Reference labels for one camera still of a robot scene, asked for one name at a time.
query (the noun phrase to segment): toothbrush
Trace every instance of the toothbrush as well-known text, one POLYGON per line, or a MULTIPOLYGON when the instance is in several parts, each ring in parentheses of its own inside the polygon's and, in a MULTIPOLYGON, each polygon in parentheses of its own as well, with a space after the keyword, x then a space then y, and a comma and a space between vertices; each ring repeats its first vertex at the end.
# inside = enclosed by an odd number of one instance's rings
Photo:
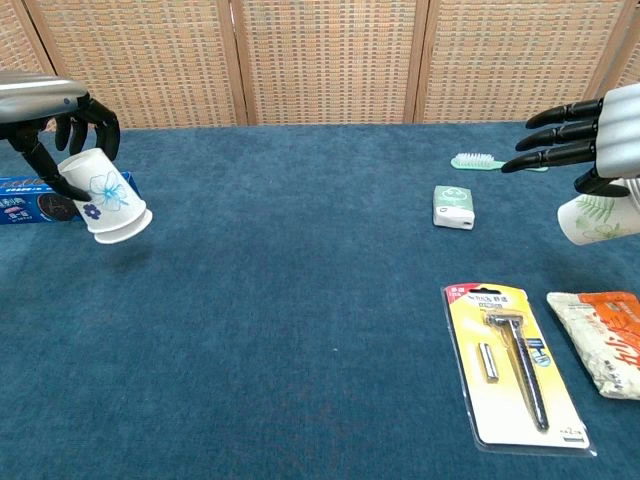
MULTIPOLYGON (((460 170, 498 170, 506 162, 498 162, 488 153, 459 153, 451 159, 451 166, 460 170)), ((549 167, 527 168, 532 172, 546 172, 549 167)))

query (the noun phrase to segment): paper cup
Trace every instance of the paper cup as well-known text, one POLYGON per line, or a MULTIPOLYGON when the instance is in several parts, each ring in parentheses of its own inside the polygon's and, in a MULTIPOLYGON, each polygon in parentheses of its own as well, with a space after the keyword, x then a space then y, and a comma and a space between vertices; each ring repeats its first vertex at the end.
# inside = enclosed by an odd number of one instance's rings
POLYGON ((580 195, 558 209, 563 233, 576 245, 611 240, 640 233, 640 185, 638 180, 616 180, 630 195, 623 198, 580 195))
POLYGON ((117 243, 140 233, 153 214, 99 148, 85 150, 58 165, 60 174, 74 187, 85 190, 90 202, 74 200, 78 211, 99 243, 117 243))

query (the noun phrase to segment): table surface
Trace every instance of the table surface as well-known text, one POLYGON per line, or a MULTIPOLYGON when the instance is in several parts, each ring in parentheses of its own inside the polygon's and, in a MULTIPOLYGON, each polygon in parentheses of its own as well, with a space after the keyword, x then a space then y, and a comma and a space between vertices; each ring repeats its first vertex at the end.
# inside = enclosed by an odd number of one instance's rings
MULTIPOLYGON (((555 212, 584 166, 449 166, 506 160, 526 133, 124 132, 145 232, 101 246, 82 222, 0 228, 0 477, 640 477, 640 403, 597 393, 545 303, 640 292, 638 238, 564 238, 555 212), (433 226, 438 184, 472 190, 472 231, 433 226), (473 281, 528 292, 596 458, 476 449, 440 292, 473 281)), ((0 160, 30 173, 6 142, 0 160)))

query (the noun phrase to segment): blue box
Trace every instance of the blue box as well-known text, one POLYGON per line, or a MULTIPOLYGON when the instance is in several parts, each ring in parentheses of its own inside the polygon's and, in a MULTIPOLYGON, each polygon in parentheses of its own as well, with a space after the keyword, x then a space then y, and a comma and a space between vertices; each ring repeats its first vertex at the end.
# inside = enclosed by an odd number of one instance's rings
MULTIPOLYGON (((138 193, 131 172, 122 172, 138 193)), ((38 177, 0 177, 0 225, 65 222, 82 217, 75 204, 38 177)))

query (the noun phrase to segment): snack bag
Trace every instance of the snack bag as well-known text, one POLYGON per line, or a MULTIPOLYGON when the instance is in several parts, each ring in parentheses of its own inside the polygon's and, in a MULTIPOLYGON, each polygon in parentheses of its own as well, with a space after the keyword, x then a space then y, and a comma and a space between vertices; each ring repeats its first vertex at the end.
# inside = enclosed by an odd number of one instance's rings
POLYGON ((640 400, 640 303, 627 292, 547 295, 601 395, 640 400))

